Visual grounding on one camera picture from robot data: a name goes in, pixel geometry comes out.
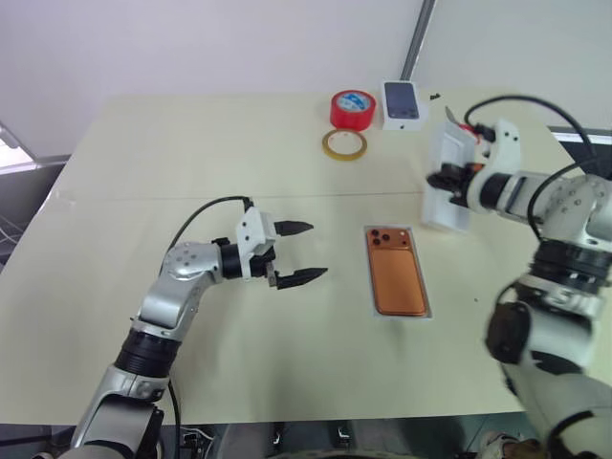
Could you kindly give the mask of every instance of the small black object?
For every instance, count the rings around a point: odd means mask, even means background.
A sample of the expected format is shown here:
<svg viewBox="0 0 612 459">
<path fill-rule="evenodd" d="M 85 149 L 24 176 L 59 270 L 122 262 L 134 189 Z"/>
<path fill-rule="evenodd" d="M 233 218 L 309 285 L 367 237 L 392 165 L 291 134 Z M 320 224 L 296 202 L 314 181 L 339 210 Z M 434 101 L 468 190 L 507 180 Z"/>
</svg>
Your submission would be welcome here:
<svg viewBox="0 0 612 459">
<path fill-rule="evenodd" d="M 274 229 L 280 236 L 293 236 L 295 234 L 300 234 L 301 232 L 311 230 L 312 228 L 314 228 L 314 226 L 306 222 L 293 222 L 290 220 L 274 222 Z"/>
<path fill-rule="evenodd" d="M 491 127 L 485 126 L 479 122 L 476 124 L 476 127 L 474 127 L 474 132 L 480 134 L 487 142 L 495 142 L 495 130 Z"/>
<path fill-rule="evenodd" d="M 230 240 L 227 237 L 218 237 L 217 239 L 213 239 L 210 241 L 210 244 L 216 244 L 219 247 L 226 246 L 230 243 Z"/>
<path fill-rule="evenodd" d="M 278 271 L 275 271 L 276 289 L 282 290 L 304 285 L 325 273 L 327 273 L 327 268 L 306 268 L 297 270 L 291 275 L 278 275 Z"/>
</svg>

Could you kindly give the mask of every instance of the orange smartphone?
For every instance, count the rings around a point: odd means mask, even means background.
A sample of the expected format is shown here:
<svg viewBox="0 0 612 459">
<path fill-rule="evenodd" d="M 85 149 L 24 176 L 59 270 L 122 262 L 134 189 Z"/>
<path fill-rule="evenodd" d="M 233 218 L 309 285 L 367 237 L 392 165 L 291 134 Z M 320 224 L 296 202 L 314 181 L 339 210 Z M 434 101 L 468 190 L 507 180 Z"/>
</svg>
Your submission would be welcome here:
<svg viewBox="0 0 612 459">
<path fill-rule="evenodd" d="M 427 316 L 425 284 L 410 231 L 369 228 L 366 238 L 378 312 L 385 316 Z"/>
</svg>

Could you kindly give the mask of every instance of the white table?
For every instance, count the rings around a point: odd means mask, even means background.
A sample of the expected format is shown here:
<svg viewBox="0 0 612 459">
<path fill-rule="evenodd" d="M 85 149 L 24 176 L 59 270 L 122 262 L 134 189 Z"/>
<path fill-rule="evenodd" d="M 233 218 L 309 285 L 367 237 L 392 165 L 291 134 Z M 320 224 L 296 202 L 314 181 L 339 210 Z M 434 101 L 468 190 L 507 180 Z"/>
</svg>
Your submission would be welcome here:
<svg viewBox="0 0 612 459">
<path fill-rule="evenodd" d="M 482 339 L 496 293 L 536 242 L 495 216 L 474 215 L 465 235 L 419 225 L 431 125 L 445 104 L 459 115 L 493 93 L 438 91 L 424 131 L 370 128 L 368 153 L 348 164 L 320 150 L 330 95 L 111 101 L 0 274 L 0 423 L 75 423 L 172 234 L 232 193 L 315 225 L 277 244 L 281 271 L 330 271 L 285 291 L 234 280 L 206 293 L 174 365 L 185 423 L 520 409 Z M 520 129 L 525 168 L 569 162 L 530 110 L 504 104 L 482 116 L 500 114 Z M 186 239 L 233 236 L 239 216 L 238 204 L 215 207 Z M 414 226 L 433 320 L 373 315 L 363 227 L 387 223 Z M 591 368 L 608 383 L 610 318 L 608 308 Z"/>
</svg>

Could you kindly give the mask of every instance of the black cable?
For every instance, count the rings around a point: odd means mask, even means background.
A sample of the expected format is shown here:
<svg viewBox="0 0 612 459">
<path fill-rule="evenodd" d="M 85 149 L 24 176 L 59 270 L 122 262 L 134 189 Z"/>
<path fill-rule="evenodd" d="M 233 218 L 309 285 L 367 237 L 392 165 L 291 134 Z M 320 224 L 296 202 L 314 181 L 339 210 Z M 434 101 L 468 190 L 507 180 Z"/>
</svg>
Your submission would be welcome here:
<svg viewBox="0 0 612 459">
<path fill-rule="evenodd" d="M 181 238 L 181 236 L 183 235 L 187 227 L 195 219 L 195 217 L 200 215 L 207 208 L 210 208 L 214 206 L 215 204 L 226 203 L 227 201 L 242 201 L 245 205 L 245 211 L 252 206 L 252 200 L 248 196 L 226 196 L 225 198 L 217 198 L 217 199 L 213 199 L 212 201 L 208 201 L 206 204 L 197 208 L 191 215 L 189 215 L 189 218 L 185 220 L 185 222 L 181 225 L 179 230 L 176 232 L 176 234 L 172 238 L 172 242 L 170 242 L 170 245 L 168 246 L 166 252 L 168 252 L 170 249 L 176 246 L 176 243 L 179 241 L 179 239 Z"/>
<path fill-rule="evenodd" d="M 172 399 L 172 409 L 174 410 L 174 459 L 181 459 L 181 410 L 179 408 L 179 401 L 174 393 L 174 386 L 172 380 L 168 382 L 168 391 L 170 392 L 170 398 Z"/>
<path fill-rule="evenodd" d="M 572 117 L 569 113 L 567 113 L 565 110 L 563 110 L 557 105 L 554 105 L 552 102 L 549 102 L 548 100 L 544 100 L 543 98 L 536 98 L 534 96 L 523 96 L 520 94 L 507 94 L 503 96 L 497 96 L 495 98 L 488 98 L 486 100 L 476 103 L 475 105 L 473 105 L 472 107 L 468 109 L 468 111 L 463 117 L 465 124 L 467 124 L 472 129 L 477 130 L 476 126 L 474 126 L 470 121 L 470 115 L 475 110 L 479 109 L 480 107 L 484 107 L 485 105 L 499 102 L 501 100 L 522 100 L 526 102 L 532 102 L 538 105 L 542 105 L 548 108 L 549 110 L 552 110 L 553 112 L 557 113 L 559 116 L 561 116 L 564 120 L 566 120 L 574 128 L 576 133 L 582 139 L 582 143 L 584 144 L 584 147 L 586 148 L 587 153 L 591 157 L 588 160 L 584 160 L 579 163 L 573 163 L 573 164 L 563 167 L 562 169 L 558 170 L 557 172 L 552 174 L 550 177 L 548 177 L 535 190 L 535 193 L 529 200 L 529 205 L 527 206 L 527 223 L 529 223 L 529 226 L 534 232 L 535 237 L 539 240 L 541 239 L 541 236 L 539 234 L 539 229 L 537 228 L 537 225 L 536 225 L 536 218 L 534 217 L 534 207 L 536 206 L 536 200 L 539 197 L 539 195 L 542 194 L 542 191 L 544 191 L 544 189 L 548 185 L 550 185 L 552 182 L 554 182 L 556 179 L 558 179 L 560 176 L 562 176 L 566 172 L 574 170 L 577 167 L 581 167 L 583 165 L 598 161 L 599 157 L 598 157 L 597 152 L 595 151 L 595 147 L 593 146 L 593 144 L 591 143 L 591 140 L 589 139 L 589 136 L 586 134 L 586 132 L 584 131 L 584 128 L 580 125 L 580 123 L 577 122 L 576 119 Z M 601 172 L 601 164 L 598 164 L 598 169 Z"/>
<path fill-rule="evenodd" d="M 542 182 L 535 189 L 535 192 L 532 195 L 531 199 L 529 200 L 529 204 L 527 205 L 527 223 L 529 223 L 529 226 L 533 230 L 533 232 L 535 234 L 535 237 L 538 240 L 541 239 L 541 236 L 540 236 L 540 233 L 539 233 L 539 229 L 537 228 L 537 225 L 536 225 L 536 218 L 534 217 L 534 208 L 536 207 L 536 200 L 537 200 L 537 198 L 539 198 L 539 195 L 542 194 L 542 191 L 544 191 L 544 189 L 548 185 L 550 185 L 556 179 L 561 177 L 563 174 L 565 174 L 565 173 L 567 173 L 567 172 L 569 172 L 571 170 L 574 170 L 577 167 L 582 167 L 583 165 L 587 165 L 587 164 L 593 163 L 593 162 L 598 161 L 598 160 L 599 160 L 599 158 L 589 158 L 588 160 L 580 161 L 579 163 L 573 163 L 573 164 L 570 164 L 570 165 L 566 165 L 562 169 L 560 169 L 557 172 L 555 172 L 554 174 L 550 175 L 544 182 Z"/>
<path fill-rule="evenodd" d="M 168 253 L 170 249 L 176 246 L 176 243 L 179 242 L 179 239 L 181 238 L 181 236 L 183 235 L 187 227 L 191 224 L 191 222 L 198 215 L 200 215 L 207 208 L 211 208 L 215 204 L 226 203 L 227 201 L 242 201 L 245 207 L 245 211 L 247 211 L 247 209 L 249 209 L 253 205 L 252 199 L 248 196 L 226 196 L 224 198 L 217 198 L 217 199 L 213 199 L 212 201 L 208 201 L 206 204 L 204 204 L 203 206 L 200 206 L 191 215 L 189 215 L 189 217 L 185 220 L 185 222 L 181 225 L 179 230 L 176 232 L 176 234 L 172 238 L 172 241 L 170 242 L 170 245 L 168 246 L 165 252 Z M 176 430 L 175 439 L 174 439 L 174 458 L 180 459 L 181 458 L 181 412 L 179 408 L 179 402 L 176 398 L 176 394 L 174 393 L 174 387 L 172 386 L 172 380 L 168 381 L 168 391 L 170 392 L 170 398 L 172 399 L 172 409 L 174 411 L 174 426 Z"/>
</svg>

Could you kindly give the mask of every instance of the floor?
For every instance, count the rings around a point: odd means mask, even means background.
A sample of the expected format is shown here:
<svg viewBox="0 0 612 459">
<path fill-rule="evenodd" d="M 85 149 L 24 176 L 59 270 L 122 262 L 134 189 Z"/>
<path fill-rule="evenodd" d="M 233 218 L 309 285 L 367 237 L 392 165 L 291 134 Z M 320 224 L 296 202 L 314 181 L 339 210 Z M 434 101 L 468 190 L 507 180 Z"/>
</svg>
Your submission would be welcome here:
<svg viewBox="0 0 612 459">
<path fill-rule="evenodd" d="M 273 446 L 274 428 L 280 429 L 281 438 L 277 448 Z M 53 449 L 47 442 L 3 447 L 9 439 L 56 435 L 66 426 L 14 426 L 0 425 L 0 457 L 3 459 L 30 459 L 42 450 Z M 483 435 L 489 431 L 504 431 L 517 438 L 534 438 L 536 434 L 524 413 L 498 413 L 486 415 L 449 416 L 435 418 L 407 418 L 383 420 L 350 421 L 343 427 L 348 434 L 348 446 L 353 451 L 370 451 L 372 456 L 360 457 L 401 457 L 414 455 L 429 459 L 452 458 L 455 453 L 477 451 Z M 336 424 L 327 422 L 298 422 L 283 425 L 232 425 L 202 426 L 208 434 L 216 436 L 207 459 L 247 457 L 290 457 L 288 453 L 299 451 L 329 450 L 334 447 Z M 165 458 L 173 457 L 174 427 L 164 426 L 162 432 Z M 55 438 L 55 445 L 61 447 L 66 439 Z M 182 458 L 203 458 L 208 441 L 200 444 L 201 450 L 192 455 L 184 449 Z M 309 452 L 306 457 L 316 457 Z"/>
</svg>

